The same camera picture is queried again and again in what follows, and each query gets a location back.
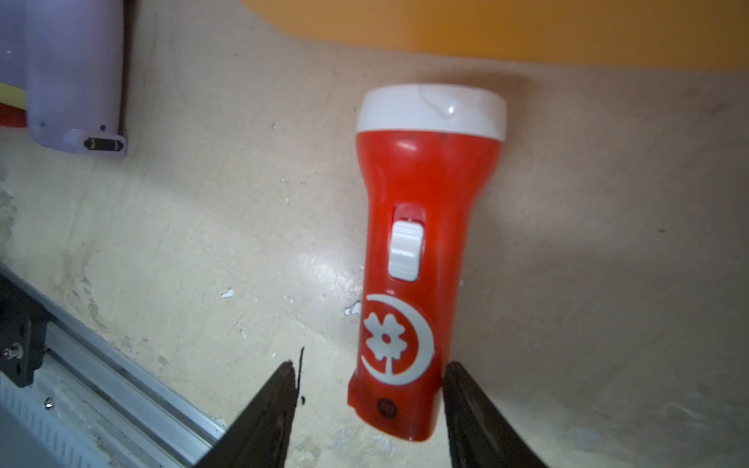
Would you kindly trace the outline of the yellow plastic storage tray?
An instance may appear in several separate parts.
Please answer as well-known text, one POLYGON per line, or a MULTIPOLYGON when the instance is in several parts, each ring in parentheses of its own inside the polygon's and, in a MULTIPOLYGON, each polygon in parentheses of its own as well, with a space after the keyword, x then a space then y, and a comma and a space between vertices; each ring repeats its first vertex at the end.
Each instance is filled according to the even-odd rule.
POLYGON ((587 66, 748 68, 745 1, 248 1, 305 39, 587 66))

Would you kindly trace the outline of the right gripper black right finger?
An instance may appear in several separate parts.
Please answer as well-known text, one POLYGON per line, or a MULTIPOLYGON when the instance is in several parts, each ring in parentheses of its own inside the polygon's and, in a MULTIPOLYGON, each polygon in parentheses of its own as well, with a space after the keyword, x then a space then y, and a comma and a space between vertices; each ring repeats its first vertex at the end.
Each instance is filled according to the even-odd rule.
POLYGON ((443 399, 452 466, 546 468, 459 362, 446 366, 443 399))

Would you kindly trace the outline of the red flashlight white logo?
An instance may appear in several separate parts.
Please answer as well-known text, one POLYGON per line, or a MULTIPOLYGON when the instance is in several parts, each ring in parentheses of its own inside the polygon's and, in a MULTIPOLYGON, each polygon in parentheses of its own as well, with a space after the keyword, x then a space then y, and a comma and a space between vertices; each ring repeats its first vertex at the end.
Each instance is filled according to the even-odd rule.
POLYGON ((347 402, 393 437, 433 433, 467 230, 506 137, 498 94, 450 84, 370 91, 356 149, 368 227, 356 368, 347 402))

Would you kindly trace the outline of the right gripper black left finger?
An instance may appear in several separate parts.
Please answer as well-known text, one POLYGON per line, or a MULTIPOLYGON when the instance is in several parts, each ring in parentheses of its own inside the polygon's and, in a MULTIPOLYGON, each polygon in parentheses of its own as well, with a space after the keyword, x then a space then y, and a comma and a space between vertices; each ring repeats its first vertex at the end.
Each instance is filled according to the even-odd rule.
POLYGON ((284 467, 297 405, 298 379, 288 361, 277 368, 196 467, 284 467))

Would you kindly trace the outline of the purple flashlight yellow rim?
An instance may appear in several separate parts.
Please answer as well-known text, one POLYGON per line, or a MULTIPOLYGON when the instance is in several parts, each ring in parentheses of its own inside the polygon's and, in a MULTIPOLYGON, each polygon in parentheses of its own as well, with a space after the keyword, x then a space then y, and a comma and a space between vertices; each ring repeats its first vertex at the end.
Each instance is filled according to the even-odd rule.
POLYGON ((25 109, 25 5, 1 0, 1 102, 25 109))

